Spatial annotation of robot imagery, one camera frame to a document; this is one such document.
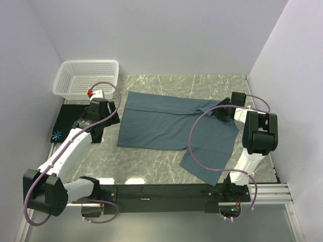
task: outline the cable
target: cable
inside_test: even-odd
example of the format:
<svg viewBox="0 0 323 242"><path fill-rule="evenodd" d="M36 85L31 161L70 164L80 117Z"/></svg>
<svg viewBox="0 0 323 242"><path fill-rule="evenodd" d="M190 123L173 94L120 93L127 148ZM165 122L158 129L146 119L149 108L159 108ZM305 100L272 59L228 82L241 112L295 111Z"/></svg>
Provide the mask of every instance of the cable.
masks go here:
<svg viewBox="0 0 323 242"><path fill-rule="evenodd" d="M30 198L30 195L32 193L32 191L34 190L35 186L38 184L38 182L42 179L42 177L55 165L55 163L58 161L58 159L64 154L64 152L67 150L67 148L71 145L71 143L83 132L85 132L86 130L96 126L96 125L99 125L105 121L107 121L109 118L111 118L113 115L115 115L120 107L120 103L121 103L121 95L120 95L120 91L116 88L115 85L113 85L112 83L110 82L97 82L95 83L91 88L90 90L92 90L95 86L99 85L99 84L109 84L110 86L112 86L115 91L117 92L118 94L118 98L119 98L119 103L118 103L118 106L116 107L116 110L114 110L108 117L96 122L96 123L93 123L91 125L89 125L88 127L82 129L80 132L78 132L76 135L74 135L71 140L66 143L66 145L64 146L64 148L60 151L60 153L53 159L53 161L51 162L51 165L49 165L40 175L39 177L34 181L34 183L31 185L31 187L29 188L28 192L27 192L27 195L26 195L26 198L25 198L25 201L24 201L24 216L27 220L27 222L30 224L30 225L33 225L33 226L41 226L43 225L44 223L46 223L48 221L48 219L50 218L50 215L48 215L42 222L40 223L35 223L33 222L30 218L29 218L29 215L28 215L28 201L29 201L29 198Z"/></svg>
<svg viewBox="0 0 323 242"><path fill-rule="evenodd" d="M88 201L88 202L93 202L93 203L106 203L106 204L110 204L110 205L114 206L116 208L116 210L117 210L116 213L115 213L115 215L112 218L110 218L108 220L105 220L105 221L93 221L93 220L90 220L88 218L84 218L84 220L86 220L86 221L88 221L90 223L108 223L108 222L114 220L117 217L117 215L119 214L119 207L115 203L108 202L108 201L104 201L104 200L88 199L88 198L82 198L82 200Z"/></svg>
<svg viewBox="0 0 323 242"><path fill-rule="evenodd" d="M192 134L193 134L193 131L194 131L194 129L195 129L195 127L196 127L196 125L198 124L198 122L208 113L208 112L211 112L211 111L213 111L213 110L215 110L215 109L218 109L218 108L223 108L223 107L232 107L232 108L242 108L242 109L249 109L249 110L255 110L255 111L259 111L259 112L265 112L265 113L267 113L267 112L270 112L270 107L269 107L269 105L268 105L268 103L267 102L265 102L263 99L261 99L261 98L259 98L259 97L256 97L256 96L252 96L252 97L255 97L255 98L258 98L259 100L262 100L265 104L266 104L266 106L268 107L268 111L263 111L263 110L260 110L260 109L257 109L257 108L250 108L250 107L240 107L240 106L235 106L235 105L219 105L219 106L215 106L215 107L212 107L212 108L210 108L209 110L207 110L207 111L205 111L200 117L198 117L198 119L195 121L195 123L194 123L194 125L193 125L193 127L192 127L192 129L191 129L191 132L190 132L190 136L189 136L189 139L188 139L188 149L189 149L189 152L190 152L190 154L191 154L191 156L192 156L192 158L193 158L193 160L199 165L199 166L201 166L202 168L204 168L204 169L206 169L206 170L211 170L211 171L220 171L220 172L223 172L223 171L236 171L236 172L241 172L241 173L243 173L243 174L245 174L245 175L247 175L251 180L252 180L252 182L254 183L254 186L255 186L255 192L254 192L254 197L253 197L253 200L252 200L252 202L251 202L251 205L250 205L250 207L243 213L243 214L241 214L239 217L237 217L237 218L233 218L233 220L237 220L237 219L240 219L240 218L242 218L243 216L245 216L247 213L249 213L249 211L252 209L252 207L253 207L253 205L254 205L254 203L256 202L256 198L257 198L257 192L258 192L258 186L257 186L257 183L256 183L256 181L255 181L255 179L250 175L250 174L248 174L246 171L244 171L244 170L238 170L238 169L213 169L213 168L209 168L209 167L207 167L207 166L205 166L205 165L203 165L203 164L201 164L197 159L196 159L196 157L194 156L194 154L193 154L193 151L192 151L192 144L191 144L191 141L192 141Z"/></svg>

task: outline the blue asterisk symbol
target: blue asterisk symbol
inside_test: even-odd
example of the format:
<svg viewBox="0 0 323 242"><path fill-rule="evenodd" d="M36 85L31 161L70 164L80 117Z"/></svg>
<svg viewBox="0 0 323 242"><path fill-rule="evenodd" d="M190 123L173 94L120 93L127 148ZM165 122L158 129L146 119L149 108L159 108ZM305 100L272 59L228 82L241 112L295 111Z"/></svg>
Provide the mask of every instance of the blue asterisk symbol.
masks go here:
<svg viewBox="0 0 323 242"><path fill-rule="evenodd" d="M57 132L54 132L54 134L52 135L52 140L55 139L55 141L59 140L62 136L62 132L60 131L57 131Z"/></svg>

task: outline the marble tabletop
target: marble tabletop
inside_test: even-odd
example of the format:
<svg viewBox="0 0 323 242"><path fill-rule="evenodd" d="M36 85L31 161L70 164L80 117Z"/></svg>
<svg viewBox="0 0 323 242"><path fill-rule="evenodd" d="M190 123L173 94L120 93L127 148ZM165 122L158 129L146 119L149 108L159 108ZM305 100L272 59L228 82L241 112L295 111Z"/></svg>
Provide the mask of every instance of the marble tabletop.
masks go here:
<svg viewBox="0 0 323 242"><path fill-rule="evenodd" d="M198 99L222 100L231 97L231 92L249 94L243 75L126 75L119 76L117 87L122 96L118 111L122 119L129 91L167 96ZM87 104L89 101L68 101L68 104ZM246 105L253 106L251 97ZM243 124L239 128L231 159L226 168L234 168L242 153ZM74 164L64 182L77 180L86 175L99 178L106 184L196 184L203 183L179 166L185 150L162 151L140 148L117 147L120 124L105 128L102 142L91 144ZM259 183L276 183L272 161L266 157L255 170L255 180ZM221 183L227 176L223 172Z"/></svg>

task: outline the plastic basket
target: plastic basket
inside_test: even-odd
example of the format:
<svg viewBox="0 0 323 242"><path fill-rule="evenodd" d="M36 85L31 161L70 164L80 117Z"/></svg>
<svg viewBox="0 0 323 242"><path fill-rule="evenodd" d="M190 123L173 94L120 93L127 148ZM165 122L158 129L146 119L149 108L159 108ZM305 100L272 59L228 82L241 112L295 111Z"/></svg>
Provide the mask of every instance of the plastic basket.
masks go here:
<svg viewBox="0 0 323 242"><path fill-rule="evenodd" d="M116 86L118 75L119 63L115 60L69 60L61 64L52 92L67 100L87 100L87 91L93 84L106 81ZM112 99L115 91L109 84L100 84L93 90L103 90L106 99Z"/></svg>

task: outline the white wall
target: white wall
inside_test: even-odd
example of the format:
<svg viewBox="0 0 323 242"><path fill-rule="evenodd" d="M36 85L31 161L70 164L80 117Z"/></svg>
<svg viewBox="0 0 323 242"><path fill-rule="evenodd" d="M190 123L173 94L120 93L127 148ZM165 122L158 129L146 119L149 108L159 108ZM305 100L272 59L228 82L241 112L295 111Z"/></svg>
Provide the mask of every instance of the white wall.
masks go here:
<svg viewBox="0 0 323 242"><path fill-rule="evenodd" d="M289 0L249 78L251 92L278 115L274 163L307 241L322 241L322 29L322 0Z"/></svg>
<svg viewBox="0 0 323 242"><path fill-rule="evenodd" d="M29 0L63 61L121 74L249 74L287 0Z"/></svg>
<svg viewBox="0 0 323 242"><path fill-rule="evenodd" d="M22 176L46 161L62 99L51 92L60 59L26 0L0 7L0 240L22 218Z"/></svg>

